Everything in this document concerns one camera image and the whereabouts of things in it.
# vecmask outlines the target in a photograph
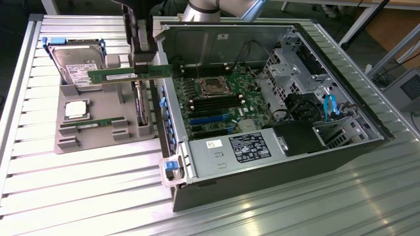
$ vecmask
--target floor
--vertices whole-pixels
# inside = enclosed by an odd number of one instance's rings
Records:
[[[120,15],[120,6],[111,0],[68,0],[56,1],[61,14],[65,15]],[[271,1],[261,14],[261,17],[271,18],[312,18],[317,19],[331,35],[336,35],[336,40],[344,36],[352,25],[352,19],[341,16],[339,19],[325,17],[321,9],[313,11],[311,5],[305,3],[291,3],[288,11],[281,12],[283,2]],[[169,0],[165,7],[167,15],[176,15],[183,12],[187,0]],[[155,7],[152,13],[157,14],[160,7]],[[0,96],[7,97],[7,92],[13,76],[17,55],[21,47],[21,40],[25,32],[27,19],[31,13],[44,13],[40,0],[0,0]],[[349,49],[348,54],[361,68],[367,64],[375,64],[387,54],[384,48],[371,38],[367,33],[360,34]],[[397,77],[404,72],[399,68],[389,73],[391,77]]]

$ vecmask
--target ram module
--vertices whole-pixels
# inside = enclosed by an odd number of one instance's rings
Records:
[[[77,129],[96,128],[96,127],[109,126],[112,125],[112,122],[115,120],[121,120],[121,119],[125,119],[125,118],[115,117],[115,118],[108,118],[108,119],[93,119],[88,121],[61,124],[60,128],[72,127],[72,126],[76,126]]]
[[[145,74],[135,74],[135,69],[132,67],[91,70],[87,74],[91,78],[92,84],[105,84],[168,77],[171,76],[171,72],[171,65],[151,65],[149,73]]]

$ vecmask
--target slotted metal surface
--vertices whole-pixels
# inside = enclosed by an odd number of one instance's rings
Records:
[[[0,123],[1,236],[420,235],[417,134],[320,25],[281,21],[303,24],[396,140],[332,172],[173,213],[157,139],[52,153],[60,77],[41,37],[104,38],[123,63],[129,47],[121,17],[45,16],[28,26]]]

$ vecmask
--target wooden panel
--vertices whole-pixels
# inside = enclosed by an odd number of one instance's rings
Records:
[[[407,34],[412,31],[416,25],[420,23],[420,11],[399,10],[399,9],[383,9],[376,18],[372,20],[365,28],[372,38],[380,43],[387,51],[391,51],[395,45],[401,41]],[[397,59],[409,47],[415,44],[409,44],[407,48],[396,55]],[[404,64],[405,68],[420,66],[420,56]]]
[[[356,2],[359,3],[360,0],[336,0],[343,2]],[[381,0],[364,0],[363,3],[381,3]],[[420,6],[419,0],[391,0],[389,5],[404,5],[404,6]]]

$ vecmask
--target white sticker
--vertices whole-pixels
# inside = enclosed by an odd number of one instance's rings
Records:
[[[223,146],[220,139],[212,140],[212,141],[207,141],[205,143],[207,143],[207,145],[208,145],[208,149],[211,149],[211,148],[217,148],[217,147],[221,147],[221,146]]]
[[[75,119],[75,118],[81,118],[84,117],[83,115],[76,115],[76,116],[69,116],[68,119]]]
[[[129,78],[137,78],[139,76],[135,73],[123,74],[123,75],[107,75],[107,80],[123,80]]]
[[[77,127],[77,129],[87,129],[87,128],[93,128],[97,126],[99,126],[97,124],[85,124],[85,125],[79,125],[76,127]]]
[[[96,64],[67,65],[65,68],[76,87],[89,86],[92,84],[87,71],[97,70]]]
[[[217,35],[217,40],[220,39],[228,39],[229,38],[229,35],[228,34],[219,34]]]

